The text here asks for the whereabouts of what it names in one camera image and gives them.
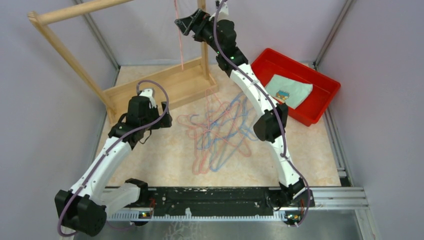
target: wooden frame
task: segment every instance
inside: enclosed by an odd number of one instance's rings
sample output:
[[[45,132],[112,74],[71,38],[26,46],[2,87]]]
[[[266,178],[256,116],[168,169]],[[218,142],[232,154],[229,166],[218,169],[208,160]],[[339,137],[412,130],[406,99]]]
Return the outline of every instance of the wooden frame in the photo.
[[[162,85],[168,95],[170,108],[191,103],[205,96],[205,90],[218,91],[219,87],[215,79],[209,73],[208,45],[201,43],[201,57],[188,61],[184,64],[184,70],[176,65],[165,70],[136,79],[124,85],[114,86],[102,90],[59,37],[50,29],[49,24],[88,14],[115,5],[130,2],[132,0],[92,0],[63,9],[37,14],[35,11],[28,13],[29,21],[45,37],[51,46],[62,56],[78,76],[93,90],[104,103],[109,122],[115,124],[119,117],[127,112],[128,101],[136,94],[136,85],[140,80],[149,79]],[[206,9],[205,0],[197,0],[198,7]],[[165,96],[155,85],[146,83],[142,86],[155,89],[156,102],[165,100]]]

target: folded cloth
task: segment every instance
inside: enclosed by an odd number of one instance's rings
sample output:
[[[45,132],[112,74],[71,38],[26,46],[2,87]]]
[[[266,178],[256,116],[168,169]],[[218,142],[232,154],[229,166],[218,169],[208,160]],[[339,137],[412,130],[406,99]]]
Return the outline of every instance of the folded cloth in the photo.
[[[312,84],[302,83],[274,74],[265,90],[292,109],[297,108],[312,92]]]

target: beige marble tabletop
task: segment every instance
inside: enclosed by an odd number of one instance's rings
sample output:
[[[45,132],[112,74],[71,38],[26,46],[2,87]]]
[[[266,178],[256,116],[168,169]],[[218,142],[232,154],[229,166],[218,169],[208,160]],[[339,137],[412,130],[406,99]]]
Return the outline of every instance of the beige marble tabletop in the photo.
[[[116,85],[140,79],[166,67],[168,66],[123,66],[120,69]],[[241,141],[240,134],[228,140],[230,147],[222,154],[222,160],[227,157],[228,160],[218,171],[208,171],[205,174],[193,173],[192,168],[196,159],[195,140],[189,137],[193,136],[193,131],[189,132],[188,136],[188,127],[178,123],[178,116],[196,113],[199,116],[194,117],[193,121],[205,123],[202,120],[205,119],[208,101],[215,106],[215,108],[210,109],[218,110],[218,99],[221,102],[231,102],[241,92],[240,88],[217,65],[211,65],[210,72],[219,84],[219,92],[216,93],[216,97],[205,97],[176,109],[171,109],[172,127],[154,130],[145,144],[136,145],[110,179],[109,186],[120,186],[129,178],[139,179],[147,182],[149,186],[157,187],[278,186],[277,171],[266,142],[245,138],[244,144],[235,150],[231,157],[228,157],[230,152],[235,149],[234,145],[237,146],[237,143]],[[229,114],[235,115],[237,109],[234,107],[231,111]],[[249,113],[246,125],[254,123],[257,118],[254,110]],[[186,119],[186,117],[181,116],[179,120],[188,124]],[[223,136],[226,136],[225,134],[228,133],[229,129],[225,126],[229,125],[232,124],[226,124],[216,132],[218,134],[222,132]],[[105,144],[110,129],[109,121],[106,120],[97,152]],[[288,117],[286,138],[294,165],[305,176],[310,186],[340,186],[323,119],[320,119],[317,124],[307,127]],[[216,145],[217,148],[223,147],[224,141],[217,141]],[[206,156],[207,161],[203,168],[206,172],[211,153],[207,150],[203,152],[197,150],[197,155],[199,161],[195,164],[194,172],[197,173],[196,170],[202,156]]]

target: red tray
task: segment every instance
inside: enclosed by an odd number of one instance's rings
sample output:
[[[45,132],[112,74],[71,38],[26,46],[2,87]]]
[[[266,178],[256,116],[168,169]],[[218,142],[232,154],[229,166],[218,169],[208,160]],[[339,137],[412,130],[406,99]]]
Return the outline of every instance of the red tray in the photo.
[[[289,107],[288,111],[289,116],[308,127],[320,120],[341,86],[337,81],[271,48],[265,49],[251,66],[263,86],[270,82],[274,74],[313,84],[312,92],[302,104],[296,109]]]

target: wooden rod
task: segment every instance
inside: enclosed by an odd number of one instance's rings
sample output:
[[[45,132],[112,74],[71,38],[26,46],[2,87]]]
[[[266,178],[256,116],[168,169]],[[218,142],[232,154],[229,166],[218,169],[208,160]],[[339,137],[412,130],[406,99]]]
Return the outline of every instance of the wooden rod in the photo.
[[[71,68],[78,74],[78,76],[95,92],[100,100],[111,111],[116,112],[115,106],[111,99],[103,92],[103,90],[96,84],[88,72],[72,55],[69,49],[59,39],[59,37],[47,25],[39,23],[39,15],[32,11],[28,13],[28,19],[34,27],[45,37],[45,39],[53,46],[53,48],[62,56],[63,59],[71,66]]]
[[[97,10],[109,8],[115,5],[130,2],[132,0],[93,0],[65,7],[59,10],[47,12],[38,16],[38,23],[48,25],[70,19],[79,15],[88,14]]]
[[[205,0],[197,0],[197,7],[206,11],[206,1]],[[209,56],[208,56],[208,44],[206,42],[202,42],[200,44],[201,49],[201,69],[203,70],[204,78],[208,81],[211,81],[209,78]]]

